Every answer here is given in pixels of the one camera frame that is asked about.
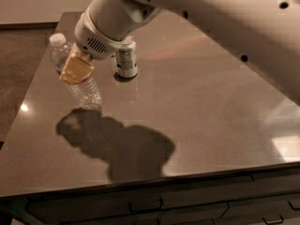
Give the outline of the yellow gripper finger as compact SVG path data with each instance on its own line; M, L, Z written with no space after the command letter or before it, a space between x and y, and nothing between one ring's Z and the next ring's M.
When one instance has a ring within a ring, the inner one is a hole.
M73 44L60 79L71 85L82 83L94 70L92 62L93 57L89 53L82 52L76 44Z

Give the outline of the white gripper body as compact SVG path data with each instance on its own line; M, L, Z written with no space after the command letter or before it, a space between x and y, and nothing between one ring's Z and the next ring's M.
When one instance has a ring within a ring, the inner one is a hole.
M117 12L95 14L86 10L75 26L75 43L95 59L112 57L122 46L124 30Z

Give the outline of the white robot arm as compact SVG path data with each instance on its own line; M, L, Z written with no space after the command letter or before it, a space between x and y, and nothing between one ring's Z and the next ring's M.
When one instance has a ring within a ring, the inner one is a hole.
M93 0L60 78L76 84L162 9L184 18L293 102L300 102L300 0Z

